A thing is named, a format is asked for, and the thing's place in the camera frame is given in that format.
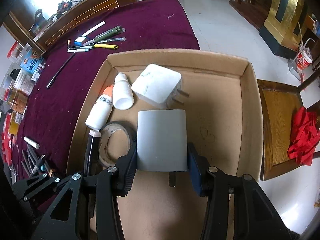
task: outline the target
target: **masking tape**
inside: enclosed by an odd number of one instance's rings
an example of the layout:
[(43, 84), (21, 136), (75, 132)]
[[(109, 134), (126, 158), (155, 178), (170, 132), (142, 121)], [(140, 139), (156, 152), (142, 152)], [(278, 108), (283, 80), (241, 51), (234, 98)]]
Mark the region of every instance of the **masking tape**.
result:
[(103, 126), (100, 130), (101, 139), (99, 143), (99, 161), (105, 168), (115, 165), (115, 161), (112, 160), (107, 151), (107, 145), (111, 135), (118, 130), (122, 130), (127, 136), (128, 144), (126, 154), (128, 153), (132, 143), (137, 141), (137, 133), (125, 122), (108, 122)]

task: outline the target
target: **white marker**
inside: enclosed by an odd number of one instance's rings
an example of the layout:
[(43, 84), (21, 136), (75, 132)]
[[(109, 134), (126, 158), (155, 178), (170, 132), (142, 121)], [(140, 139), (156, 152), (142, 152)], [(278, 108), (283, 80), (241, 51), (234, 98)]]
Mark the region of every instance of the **white marker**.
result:
[(87, 52), (89, 49), (69, 49), (67, 52)]
[(30, 144), (33, 148), (39, 149), (40, 145), (36, 143), (35, 141), (29, 139), (28, 137), (23, 138), (28, 144)]

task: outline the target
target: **table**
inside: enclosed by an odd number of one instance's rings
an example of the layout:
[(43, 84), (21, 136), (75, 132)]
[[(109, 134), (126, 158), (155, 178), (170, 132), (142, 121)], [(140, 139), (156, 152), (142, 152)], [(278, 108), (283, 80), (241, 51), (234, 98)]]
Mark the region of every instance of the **table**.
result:
[[(52, 87), (46, 86), (70, 54), (67, 40), (96, 24), (105, 25), (95, 30), (89, 38), (121, 25), (126, 32), (115, 37), (126, 37), (117, 51), (96, 48), (78, 53), (57, 77)], [(35, 85), (28, 101), (25, 119), (22, 121), (17, 146), (12, 161), (18, 167), (18, 179), (26, 178), (21, 166), (21, 150), (26, 149), (23, 140), (27, 136), (40, 144), (39, 155), (46, 154), (52, 167), (64, 176), (73, 131), (87, 92), (108, 54), (136, 49), (200, 49), (188, 18), (178, 0), (145, 0), (108, 11), (61, 36), (60, 40), (44, 54), (46, 67)]]

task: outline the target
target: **yellow pen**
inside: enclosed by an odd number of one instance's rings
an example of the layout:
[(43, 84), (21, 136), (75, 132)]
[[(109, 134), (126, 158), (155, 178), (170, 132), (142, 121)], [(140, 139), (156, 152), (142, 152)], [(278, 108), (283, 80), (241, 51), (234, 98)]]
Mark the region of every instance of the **yellow pen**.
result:
[(105, 48), (105, 49), (118, 49), (118, 45), (111, 45), (111, 44), (95, 44), (96, 48)]

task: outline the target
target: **wooden chair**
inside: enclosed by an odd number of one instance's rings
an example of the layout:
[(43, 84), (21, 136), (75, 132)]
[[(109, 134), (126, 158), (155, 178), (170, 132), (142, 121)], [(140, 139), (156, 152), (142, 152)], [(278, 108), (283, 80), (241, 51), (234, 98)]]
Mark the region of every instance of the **wooden chair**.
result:
[[(319, 74), (320, 68), (298, 87), (258, 80), (263, 116), (263, 159), (260, 176), (262, 180), (272, 179), (299, 167), (287, 154), (292, 115), (303, 106), (300, 92)], [(320, 116), (320, 101), (310, 106), (308, 111), (315, 111), (317, 116)], [(319, 156), (319, 152), (314, 154), (314, 158)]]

